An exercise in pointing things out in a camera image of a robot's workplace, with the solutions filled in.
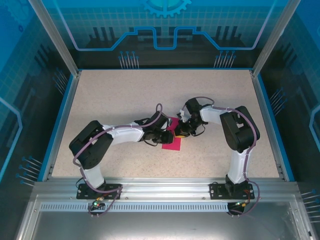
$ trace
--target gear graphic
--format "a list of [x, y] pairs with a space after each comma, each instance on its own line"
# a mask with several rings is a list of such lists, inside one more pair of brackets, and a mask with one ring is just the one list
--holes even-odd
[[191, 0], [141, 0], [144, 10], [149, 10], [150, 14], [155, 14], [157, 18], [168, 15], [174, 17], [180, 14], [181, 10], [186, 10], [187, 5], [191, 4]]
[[4, 0], [4, 5], [11, 13], [11, 16], [23, 26], [30, 15], [30, 5], [28, 0]]

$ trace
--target blue trim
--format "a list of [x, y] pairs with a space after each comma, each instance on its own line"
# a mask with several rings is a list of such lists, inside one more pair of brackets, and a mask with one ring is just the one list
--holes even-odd
[[[130, 70], [129, 69], [105, 69], [105, 68], [97, 68], [97, 69], [89, 69], [89, 68], [79, 68], [79, 71], [82, 70]], [[235, 67], [235, 68], [216, 68], [216, 67], [191, 67], [191, 68], [135, 68], [131, 70], [252, 70], [252, 67]]]
[[61, 121], [62, 113], [64, 112], [64, 109], [65, 109], [65, 106], [66, 106], [66, 101], [67, 101], [67, 98], [68, 98], [68, 94], [69, 94], [70, 88], [71, 88], [71, 83], [72, 83], [73, 80], [74, 80], [74, 76], [71, 74], [71, 76], [69, 78], [69, 81], [68, 81], [68, 84], [66, 86], [65, 92], [64, 92], [64, 96], [63, 96], [63, 99], [62, 99], [62, 102], [61, 102], [61, 106], [60, 106], [60, 109], [59, 109], [59, 112], [58, 112], [58, 116], [56, 117], [56, 120], [55, 120], [55, 124], [54, 124], [53, 130], [52, 130], [52, 134], [51, 134], [51, 137], [50, 137], [50, 141], [49, 141], [48, 147], [47, 147], [45, 155], [44, 155], [42, 167], [41, 167], [40, 173], [38, 175], [38, 182], [42, 182], [42, 179], [45, 176], [46, 168], [47, 168], [47, 165], [49, 163], [50, 153], [51, 153], [53, 145], [54, 145], [54, 141], [55, 141], [55, 138], [56, 138], [56, 135], [57, 135], [57, 131], [58, 131], [58, 127], [59, 127], [59, 124], [60, 124], [60, 121]]
[[18, 121], [18, 124], [19, 124], [19, 128], [18, 128], [18, 131], [16, 132], [15, 134], [15, 137], [13, 139], [13, 142], [11, 144], [11, 147], [9, 149], [9, 152], [4, 160], [4, 163], [2, 165], [2, 168], [1, 168], [1, 171], [0, 171], [0, 183], [1, 183], [1, 180], [5, 174], [5, 171], [7, 170], [7, 167], [8, 167], [8, 164], [9, 164], [9, 161], [11, 159], [11, 156], [12, 156], [12, 153], [14, 152], [14, 149], [17, 145], [17, 142], [18, 142], [18, 139], [20, 137], [20, 134], [22, 132], [22, 119], [21, 119], [21, 115], [20, 115], [20, 112], [13, 106], [13, 105], [10, 105], [6, 100], [4, 100], [2, 97], [0, 97], [0, 103], [4, 104], [11, 112], [13, 112], [15, 115], [16, 115], [16, 118], [17, 118], [17, 121]]
[[290, 182], [294, 182], [295, 178], [294, 178], [294, 175], [292, 173], [292, 170], [291, 170], [291, 167], [290, 167], [290, 163], [289, 163], [289, 160], [288, 160], [288, 156], [287, 156], [287, 153], [286, 153], [286, 150], [285, 150], [285, 146], [284, 146], [284, 143], [282, 142], [282, 139], [281, 139], [281, 136], [280, 136], [280, 132], [279, 132], [279, 129], [278, 129], [278, 125], [277, 125], [277, 122], [276, 122], [276, 118], [274, 116], [274, 113], [272, 112], [272, 108], [271, 108], [270, 101], [269, 101], [269, 98], [268, 98], [268, 95], [267, 95], [267, 91], [266, 91], [265, 85], [264, 85], [264, 83], [262, 81], [260, 73], [258, 75], [258, 81], [259, 81], [259, 84], [260, 84], [260, 87], [261, 87], [261, 90], [262, 90], [262, 94], [263, 94], [263, 97], [264, 97], [264, 100], [265, 100], [265, 103], [266, 103], [266, 107], [268, 109], [268, 113], [269, 113], [269, 116], [270, 116], [270, 119], [271, 119], [272, 127], [273, 127], [274, 132], [275, 132], [275, 137], [276, 137], [276, 139], [278, 141], [280, 152], [281, 152], [281, 155], [282, 155], [282, 158], [283, 158], [285, 171], [286, 171], [286, 173], [288, 175], [289, 181]]

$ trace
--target blue decorative panel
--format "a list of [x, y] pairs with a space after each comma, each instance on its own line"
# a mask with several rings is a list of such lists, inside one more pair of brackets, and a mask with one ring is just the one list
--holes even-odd
[[0, 33], [0, 236], [9, 240], [37, 180], [70, 72], [27, 0], [0, 0]]
[[129, 50], [140, 55], [140, 68], [215, 68], [220, 51], [237, 51], [229, 54], [232, 67], [252, 67], [286, 3], [44, 1], [78, 66], [93, 69], [121, 68], [115, 53]]
[[301, 1], [261, 71], [270, 103], [278, 106], [275, 120], [303, 193], [320, 187], [319, 9], [318, 0]]

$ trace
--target aluminum frame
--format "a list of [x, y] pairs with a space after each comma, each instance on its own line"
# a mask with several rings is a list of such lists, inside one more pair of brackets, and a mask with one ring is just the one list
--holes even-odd
[[30, 5], [32, 6], [35, 14], [38, 16], [40, 22], [42, 23], [44, 29], [48, 33], [50, 39], [52, 40], [54, 46], [58, 50], [61, 58], [69, 69], [70, 73], [74, 76], [78, 76], [78, 67], [73, 60], [66, 44], [64, 43], [56, 25], [51, 19], [46, 7], [42, 3], [41, 0], [28, 0]]
[[48, 179], [49, 174], [51, 174], [50, 170], [53, 169], [54, 164], [56, 162], [57, 159], [57, 155], [58, 155], [58, 151], [59, 151], [59, 147], [62, 141], [62, 137], [67, 125], [67, 121], [68, 121], [68, 116], [69, 116], [69, 112], [74, 100], [74, 97], [76, 95], [76, 90], [77, 90], [77, 86], [79, 83], [79, 79], [81, 76], [81, 72], [77, 75], [77, 77], [74, 77], [72, 79], [71, 85], [70, 85], [70, 89], [69, 92], [66, 92], [67, 94], [67, 98], [65, 101], [65, 105], [63, 108], [63, 112], [62, 112], [62, 116], [60, 119], [60, 122], [58, 124], [58, 128], [57, 131], [55, 133], [54, 136], [54, 140], [53, 140], [53, 144], [52, 144], [52, 148], [50, 151], [50, 155], [48, 157], [48, 162], [45, 166], [45, 170], [44, 170], [44, 175], [42, 176], [41, 181], [46, 181]]
[[262, 91], [262, 88], [261, 88], [259, 80], [258, 80], [258, 76], [254, 76], [253, 73], [251, 73], [251, 79], [252, 79], [253, 87], [255, 90], [256, 98], [257, 98], [259, 106], [260, 106], [260, 110], [261, 110], [262, 118], [264, 121], [266, 133], [269, 137], [269, 142], [271, 145], [273, 157], [274, 157], [275, 162], [277, 163], [279, 176], [280, 176], [280, 178], [283, 177], [288, 182], [288, 181], [290, 181], [290, 179], [289, 179], [287, 169], [285, 167], [284, 157], [283, 157], [281, 150], [280, 150], [278, 139], [276, 137], [276, 132], [275, 132], [275, 129], [273, 128], [273, 125], [272, 125], [271, 117], [268, 112], [267, 103], [264, 98], [263, 91]]
[[[42, 203], [91, 202], [75, 198], [77, 180], [70, 178], [36, 182], [16, 239], [32, 238]], [[209, 183], [223, 183], [224, 178], [106, 178], [105, 180], [108, 183], [123, 184], [121, 199], [117, 201], [121, 203], [187, 202], [199, 205], [231, 202], [230, 200], [210, 200]], [[261, 202], [290, 203], [292, 209], [290, 214], [294, 217], [297, 234], [300, 239], [309, 240], [308, 222], [304, 218], [307, 213], [298, 184], [281, 181], [279, 178], [253, 178], [252, 180], [260, 186]]]
[[276, 22], [268, 40], [266, 41], [258, 59], [256, 60], [254, 66], [253, 66], [252, 71], [253, 71], [253, 75], [255, 77], [258, 76], [262, 67], [265, 65], [268, 57], [270, 56], [272, 50], [274, 49], [279, 38], [281, 37], [282, 33], [284, 32], [291, 17], [295, 13], [300, 1], [301, 0], [288, 0], [286, 6], [283, 9], [281, 16], [279, 17], [278, 21]]

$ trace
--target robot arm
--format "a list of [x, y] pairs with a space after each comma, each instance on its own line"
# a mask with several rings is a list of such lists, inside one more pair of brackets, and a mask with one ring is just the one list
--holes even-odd
[[[211, 104], [202, 106], [196, 98], [189, 99], [185, 106], [189, 115], [186, 115], [183, 110], [180, 111], [178, 114], [180, 120], [174, 130], [175, 136], [180, 138], [190, 135], [195, 136], [197, 128], [201, 125], [207, 125], [209, 122], [221, 125], [225, 140], [232, 150], [230, 169], [225, 178], [225, 189], [230, 197], [241, 193], [248, 184], [244, 177], [244, 169], [247, 149], [254, 142], [252, 129], [243, 117], [235, 112], [228, 111], [226, 108], [214, 108]], [[236, 110], [244, 114], [253, 124], [258, 140], [260, 138], [259, 130], [247, 108], [240, 106]]]
[[[172, 120], [165, 114], [161, 113], [155, 123], [144, 127], [154, 121], [159, 114], [157, 111], [151, 118], [136, 120], [128, 124], [128, 127], [114, 128], [92, 142], [77, 158], [83, 168], [86, 182], [94, 189], [104, 190], [105, 180], [100, 170], [100, 162], [110, 146], [126, 142], [148, 143], [150, 140], [155, 144], [171, 144], [174, 136], [166, 129]], [[94, 136], [112, 127], [101, 125], [97, 120], [90, 122], [70, 143], [69, 148], [73, 155], [75, 156]]]

